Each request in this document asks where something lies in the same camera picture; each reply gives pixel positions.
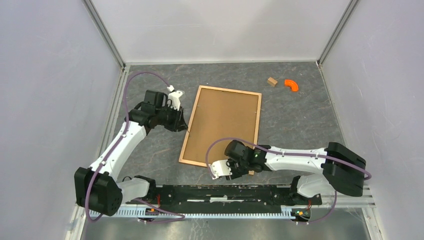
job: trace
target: metal corner post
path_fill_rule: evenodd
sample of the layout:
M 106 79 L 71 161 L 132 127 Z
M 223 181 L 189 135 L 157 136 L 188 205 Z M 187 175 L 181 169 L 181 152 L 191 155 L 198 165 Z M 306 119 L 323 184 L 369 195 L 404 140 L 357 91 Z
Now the metal corner post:
M 93 19 L 94 24 L 96 25 L 98 31 L 100 32 L 101 36 L 103 37 L 104 41 L 106 42 L 107 46 L 109 47 L 110 51 L 113 54 L 113 57 L 115 58 L 118 65 L 123 69 L 125 68 L 125 62 L 123 58 L 121 57 L 117 47 L 115 46 L 114 42 L 112 41 L 111 36 L 109 35 L 108 30 L 105 27 L 105 24 L 103 24 L 102 19 L 99 16 L 99 13 L 96 10 L 96 7 L 94 6 L 92 0 L 82 0 L 85 7 L 87 8 L 88 13 L 90 14 L 91 18 Z
M 322 65 L 323 62 L 326 60 L 327 56 L 329 55 L 330 50 L 334 46 L 334 43 L 336 42 L 337 38 L 339 37 L 340 33 L 342 32 L 343 28 L 346 25 L 346 22 L 349 20 L 352 12 L 355 10 L 358 2 L 360 0 L 350 0 L 349 4 L 346 7 L 346 10 L 344 10 L 343 15 L 340 18 L 340 21 L 338 21 L 337 26 L 335 27 L 333 33 L 331 34 L 330 39 L 327 42 L 327 45 L 325 46 L 324 50 L 321 53 L 321 56 L 319 56 L 316 63 L 318 66 Z

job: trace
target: orange pipe elbow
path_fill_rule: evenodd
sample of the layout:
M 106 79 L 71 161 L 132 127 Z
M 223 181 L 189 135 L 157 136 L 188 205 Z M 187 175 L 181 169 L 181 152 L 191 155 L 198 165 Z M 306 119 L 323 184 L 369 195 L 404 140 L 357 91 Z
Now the orange pipe elbow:
M 293 81 L 293 80 L 290 80 L 290 79 L 284 80 L 284 86 L 290 87 L 292 92 L 299 91 L 298 84 L 295 81 Z

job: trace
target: wooden frame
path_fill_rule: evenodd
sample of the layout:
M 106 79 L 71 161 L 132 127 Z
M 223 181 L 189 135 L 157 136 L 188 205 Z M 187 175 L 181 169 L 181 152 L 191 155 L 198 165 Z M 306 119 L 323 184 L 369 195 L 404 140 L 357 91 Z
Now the wooden frame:
M 203 86 L 200 85 L 197 91 L 196 99 L 194 101 L 193 110 L 191 112 L 190 121 L 188 123 L 188 131 L 185 133 L 184 142 L 182 144 L 181 153 L 179 155 L 179 162 L 183 164 L 190 164 L 195 166 L 201 166 L 206 167 L 206 163 L 203 161 L 194 161 L 191 159 L 184 159 L 187 143 L 189 141 L 190 132 L 192 130 L 192 124 L 193 120 L 195 119 L 196 110 L 198 109 L 199 104 L 199 98 L 201 95 L 202 90 L 217 90 L 222 92 L 230 92 L 230 93 L 237 93 L 237 94 L 246 94 L 246 95 L 254 95 L 257 96 L 257 107 L 255 109 L 255 123 L 254 123 L 254 136 L 252 142 L 256 144 L 258 142 L 258 133 L 259 133 L 259 119 L 260 119 L 260 113 L 261 113 L 261 101 L 262 101 L 262 94 L 258 92 L 250 92 L 250 91 L 241 91 L 241 90 L 233 90 L 233 89 L 227 89 L 227 88 L 221 88 L 221 87 L 213 87 L 213 86 Z

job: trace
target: wooden block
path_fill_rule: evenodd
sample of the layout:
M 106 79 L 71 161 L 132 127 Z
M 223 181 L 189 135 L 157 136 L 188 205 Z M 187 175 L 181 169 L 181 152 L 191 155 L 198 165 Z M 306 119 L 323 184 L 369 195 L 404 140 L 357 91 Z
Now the wooden block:
M 206 167 L 206 151 L 221 138 L 240 138 L 256 144 L 261 98 L 262 94 L 257 92 L 199 86 L 178 161 Z M 224 151 L 230 142 L 215 144 L 208 163 L 227 159 Z
M 275 80 L 274 78 L 272 78 L 272 77 L 269 77 L 268 78 L 268 84 L 269 85 L 271 85 L 271 86 L 273 86 L 273 87 L 275 87 L 276 85 L 277 85 L 277 83 L 278 83 L 278 81 L 277 80 Z

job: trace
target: white wall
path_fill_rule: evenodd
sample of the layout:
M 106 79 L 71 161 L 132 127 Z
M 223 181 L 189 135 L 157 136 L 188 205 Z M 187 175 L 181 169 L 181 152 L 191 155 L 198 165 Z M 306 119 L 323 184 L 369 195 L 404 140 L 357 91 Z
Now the white wall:
M 0 34 L 0 239 L 60 240 L 120 69 L 81 0 L 3 0 Z
M 360 1 L 323 64 L 387 239 L 423 239 L 424 1 Z
M 126 62 L 316 60 L 349 0 L 93 0 Z

